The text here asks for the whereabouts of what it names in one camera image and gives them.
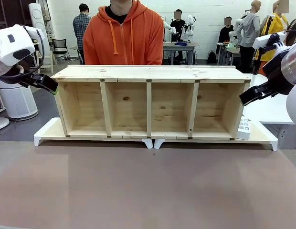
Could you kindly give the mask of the white humanoid robot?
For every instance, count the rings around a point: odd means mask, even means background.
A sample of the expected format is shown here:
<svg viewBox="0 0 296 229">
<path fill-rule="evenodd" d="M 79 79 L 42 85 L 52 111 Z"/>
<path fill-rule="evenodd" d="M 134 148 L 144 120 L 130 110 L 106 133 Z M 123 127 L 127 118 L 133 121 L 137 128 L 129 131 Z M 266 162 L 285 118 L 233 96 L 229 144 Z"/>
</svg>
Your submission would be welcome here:
<svg viewBox="0 0 296 229">
<path fill-rule="evenodd" d="M 192 26 L 194 25 L 195 21 L 196 18 L 192 17 L 191 15 L 186 18 L 180 38 L 183 42 L 191 42 L 191 38 L 194 34 Z"/>
</svg>

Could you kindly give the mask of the white cylindrical air purifier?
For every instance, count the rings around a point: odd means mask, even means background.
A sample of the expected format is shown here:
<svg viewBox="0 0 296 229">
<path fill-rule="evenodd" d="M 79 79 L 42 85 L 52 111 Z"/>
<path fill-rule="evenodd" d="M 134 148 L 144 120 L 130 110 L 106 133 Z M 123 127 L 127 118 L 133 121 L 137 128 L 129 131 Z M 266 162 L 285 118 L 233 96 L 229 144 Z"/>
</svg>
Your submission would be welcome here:
<svg viewBox="0 0 296 229">
<path fill-rule="evenodd" d="M 0 81 L 0 96 L 11 120 L 23 121 L 37 116 L 38 108 L 30 87 Z"/>
</svg>

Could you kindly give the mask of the white power strip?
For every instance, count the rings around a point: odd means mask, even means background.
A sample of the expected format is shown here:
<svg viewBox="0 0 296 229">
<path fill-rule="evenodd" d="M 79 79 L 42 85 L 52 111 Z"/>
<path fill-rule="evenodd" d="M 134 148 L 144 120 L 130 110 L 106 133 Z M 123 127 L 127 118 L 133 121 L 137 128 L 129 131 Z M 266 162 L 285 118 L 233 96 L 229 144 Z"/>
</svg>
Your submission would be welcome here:
<svg viewBox="0 0 296 229">
<path fill-rule="evenodd" d="M 241 140 L 249 140 L 250 134 L 250 120 L 247 119 L 245 116 L 242 116 L 236 138 Z"/>
</svg>

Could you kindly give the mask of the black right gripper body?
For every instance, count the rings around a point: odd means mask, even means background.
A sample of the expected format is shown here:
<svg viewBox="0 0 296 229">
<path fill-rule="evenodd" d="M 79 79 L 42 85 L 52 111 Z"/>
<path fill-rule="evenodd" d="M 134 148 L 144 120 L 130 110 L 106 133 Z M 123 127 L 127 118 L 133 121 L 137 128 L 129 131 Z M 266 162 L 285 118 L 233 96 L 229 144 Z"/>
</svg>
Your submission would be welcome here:
<svg viewBox="0 0 296 229">
<path fill-rule="evenodd" d="M 264 94 L 283 94 L 288 95 L 293 85 L 283 76 L 281 70 L 281 62 L 288 54 L 288 51 L 283 51 L 271 59 L 264 67 L 268 81 L 264 84 Z"/>
</svg>

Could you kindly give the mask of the grey metal table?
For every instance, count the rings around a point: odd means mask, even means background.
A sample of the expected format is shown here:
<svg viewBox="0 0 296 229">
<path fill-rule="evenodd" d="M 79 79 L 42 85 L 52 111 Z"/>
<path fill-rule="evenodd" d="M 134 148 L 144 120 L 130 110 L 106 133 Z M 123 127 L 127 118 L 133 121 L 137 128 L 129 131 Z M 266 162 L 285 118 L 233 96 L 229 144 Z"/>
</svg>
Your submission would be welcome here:
<svg viewBox="0 0 296 229">
<path fill-rule="evenodd" d="M 193 56 L 195 48 L 200 47 L 198 43 L 189 42 L 187 46 L 176 45 L 173 42 L 163 42 L 163 51 L 170 52 L 170 64 L 174 65 L 174 54 L 175 52 L 187 52 L 186 63 L 187 65 L 193 65 Z"/>
</svg>

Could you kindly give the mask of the mannequin in yellow jacket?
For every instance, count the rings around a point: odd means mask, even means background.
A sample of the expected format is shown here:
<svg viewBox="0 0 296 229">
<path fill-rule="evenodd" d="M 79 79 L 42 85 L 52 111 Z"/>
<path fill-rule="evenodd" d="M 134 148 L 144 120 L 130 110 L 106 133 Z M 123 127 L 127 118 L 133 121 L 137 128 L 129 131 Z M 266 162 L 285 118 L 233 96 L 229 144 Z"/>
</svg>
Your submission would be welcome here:
<svg viewBox="0 0 296 229">
<path fill-rule="evenodd" d="M 271 24 L 268 27 L 267 23 L 270 16 L 266 16 L 263 23 L 261 24 L 260 36 L 266 35 L 265 34 L 266 32 L 268 35 L 268 34 L 273 34 L 273 33 L 287 30 L 289 23 L 280 9 L 281 1 L 283 1 L 284 7 L 285 5 L 287 6 L 287 4 L 285 3 L 285 0 L 277 0 L 276 2 L 273 3 L 273 14 L 272 14 L 273 17 L 271 17 L 272 19 Z M 275 50 L 271 50 L 263 54 L 260 59 L 261 67 L 265 65 L 268 61 L 270 61 L 273 58 L 274 54 L 275 54 Z"/>
</svg>

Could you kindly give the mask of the grey table with cup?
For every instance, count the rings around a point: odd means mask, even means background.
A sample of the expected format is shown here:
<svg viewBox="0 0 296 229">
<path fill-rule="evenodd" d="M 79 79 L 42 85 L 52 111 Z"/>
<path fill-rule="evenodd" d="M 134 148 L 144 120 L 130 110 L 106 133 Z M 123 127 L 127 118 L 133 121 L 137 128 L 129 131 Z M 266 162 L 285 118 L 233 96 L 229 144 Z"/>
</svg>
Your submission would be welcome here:
<svg viewBox="0 0 296 229">
<path fill-rule="evenodd" d="M 217 56 L 217 65 L 230 65 L 233 66 L 235 59 L 240 58 L 239 49 L 236 47 L 229 47 L 229 44 L 216 43 L 219 46 Z"/>
</svg>

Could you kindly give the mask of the pine wood compartment shelf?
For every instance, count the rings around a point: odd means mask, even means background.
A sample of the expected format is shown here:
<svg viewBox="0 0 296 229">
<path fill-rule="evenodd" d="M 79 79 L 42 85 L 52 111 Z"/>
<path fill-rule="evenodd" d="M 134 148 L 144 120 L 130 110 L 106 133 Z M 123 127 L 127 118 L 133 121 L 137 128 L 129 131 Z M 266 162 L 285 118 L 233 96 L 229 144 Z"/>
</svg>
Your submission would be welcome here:
<svg viewBox="0 0 296 229">
<path fill-rule="evenodd" d="M 70 65 L 53 79 L 67 137 L 119 140 L 233 140 L 251 81 L 199 65 Z"/>
</svg>

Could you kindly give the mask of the light wooden frame stand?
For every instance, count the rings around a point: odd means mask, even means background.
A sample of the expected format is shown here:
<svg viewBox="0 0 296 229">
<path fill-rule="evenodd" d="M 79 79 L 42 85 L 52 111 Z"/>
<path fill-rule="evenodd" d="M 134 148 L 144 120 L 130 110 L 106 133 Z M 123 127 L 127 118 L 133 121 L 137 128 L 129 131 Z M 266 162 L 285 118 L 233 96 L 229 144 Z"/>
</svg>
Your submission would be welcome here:
<svg viewBox="0 0 296 229">
<path fill-rule="evenodd" d="M 45 52 L 42 52 L 42 46 L 40 42 L 36 42 L 33 45 L 35 47 L 35 52 L 32 54 L 32 57 L 34 58 L 35 67 L 38 67 L 42 63 L 42 69 L 49 69 L 51 73 L 53 73 L 53 53 L 49 44 L 46 44 Z"/>
</svg>

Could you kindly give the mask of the black mesh office chair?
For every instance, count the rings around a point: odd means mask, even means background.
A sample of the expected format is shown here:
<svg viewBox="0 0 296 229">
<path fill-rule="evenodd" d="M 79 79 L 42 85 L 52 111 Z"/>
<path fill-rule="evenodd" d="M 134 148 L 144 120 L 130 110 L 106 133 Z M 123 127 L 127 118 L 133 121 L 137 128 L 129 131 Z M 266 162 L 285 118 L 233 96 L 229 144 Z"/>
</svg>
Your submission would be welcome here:
<svg viewBox="0 0 296 229">
<path fill-rule="evenodd" d="M 67 48 L 66 39 L 53 39 L 53 54 L 55 57 L 62 58 L 65 61 L 69 60 L 69 51 Z"/>
</svg>

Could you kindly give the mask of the person in orange hoodie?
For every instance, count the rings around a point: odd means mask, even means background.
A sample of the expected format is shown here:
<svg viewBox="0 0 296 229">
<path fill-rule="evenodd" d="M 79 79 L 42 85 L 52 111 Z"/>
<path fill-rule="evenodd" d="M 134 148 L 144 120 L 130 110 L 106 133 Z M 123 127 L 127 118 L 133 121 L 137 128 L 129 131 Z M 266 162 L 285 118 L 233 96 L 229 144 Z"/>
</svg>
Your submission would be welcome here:
<svg viewBox="0 0 296 229">
<path fill-rule="evenodd" d="M 139 0 L 110 0 L 99 7 L 83 40 L 87 65 L 161 65 L 162 18 Z"/>
</svg>

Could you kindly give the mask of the black backpack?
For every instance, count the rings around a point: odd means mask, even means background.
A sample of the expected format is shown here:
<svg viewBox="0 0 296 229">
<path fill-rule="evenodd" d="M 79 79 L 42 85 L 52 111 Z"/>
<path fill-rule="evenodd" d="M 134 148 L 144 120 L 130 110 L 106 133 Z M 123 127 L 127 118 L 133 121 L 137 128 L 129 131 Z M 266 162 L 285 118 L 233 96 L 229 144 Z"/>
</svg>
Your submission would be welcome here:
<svg viewBox="0 0 296 229">
<path fill-rule="evenodd" d="M 207 64 L 211 65 L 211 64 L 216 64 L 217 63 L 217 57 L 216 54 L 213 50 L 210 50 L 208 53 L 208 59 L 207 59 Z"/>
</svg>

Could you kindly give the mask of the seated person in black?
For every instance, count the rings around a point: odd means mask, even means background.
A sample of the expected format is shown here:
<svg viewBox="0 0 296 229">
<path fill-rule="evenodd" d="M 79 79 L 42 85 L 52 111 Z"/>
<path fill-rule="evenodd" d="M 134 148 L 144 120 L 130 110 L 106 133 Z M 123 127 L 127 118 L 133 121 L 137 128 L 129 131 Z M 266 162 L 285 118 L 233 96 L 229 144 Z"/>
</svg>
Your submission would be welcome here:
<svg viewBox="0 0 296 229">
<path fill-rule="evenodd" d="M 178 42 L 180 41 L 183 26 L 185 25 L 185 21 L 181 19 L 182 16 L 182 10 L 177 9 L 174 12 L 174 20 L 170 23 L 171 27 L 174 27 L 176 29 L 177 34 L 173 34 L 171 36 L 172 42 Z"/>
</svg>

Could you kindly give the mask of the person in plaid shirt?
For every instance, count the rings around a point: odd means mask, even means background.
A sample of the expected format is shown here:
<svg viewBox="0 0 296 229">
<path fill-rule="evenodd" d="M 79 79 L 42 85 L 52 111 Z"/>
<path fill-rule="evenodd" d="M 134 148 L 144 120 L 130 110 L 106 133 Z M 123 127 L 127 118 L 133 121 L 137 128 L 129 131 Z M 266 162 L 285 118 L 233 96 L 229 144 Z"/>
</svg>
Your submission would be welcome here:
<svg viewBox="0 0 296 229">
<path fill-rule="evenodd" d="M 86 28 L 91 20 L 89 16 L 89 7 L 81 3 L 79 5 L 80 14 L 76 16 L 73 20 L 73 28 L 75 37 L 77 39 L 77 50 L 80 54 L 80 64 L 85 64 L 85 57 L 84 57 L 84 49 L 83 49 L 83 40 L 84 40 L 84 33 Z"/>
</svg>

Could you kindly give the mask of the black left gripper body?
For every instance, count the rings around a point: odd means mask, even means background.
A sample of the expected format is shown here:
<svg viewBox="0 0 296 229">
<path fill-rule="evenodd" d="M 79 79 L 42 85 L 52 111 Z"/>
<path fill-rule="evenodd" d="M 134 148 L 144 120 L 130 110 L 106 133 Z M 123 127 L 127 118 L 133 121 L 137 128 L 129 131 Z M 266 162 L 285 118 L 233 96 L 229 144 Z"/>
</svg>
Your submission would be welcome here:
<svg viewBox="0 0 296 229">
<path fill-rule="evenodd" d="M 32 56 L 27 56 L 25 59 L 21 60 L 18 65 L 22 66 L 23 69 L 24 69 L 24 73 L 29 73 L 31 72 L 32 70 L 35 69 L 35 65 L 34 65 L 34 57 Z M 36 71 L 33 73 L 34 75 L 40 75 L 40 73 L 37 73 Z M 26 83 L 19 83 L 19 85 L 25 87 L 25 88 L 28 88 L 29 86 L 33 86 L 35 88 L 44 88 L 44 86 L 41 86 L 41 85 L 28 85 Z"/>
</svg>

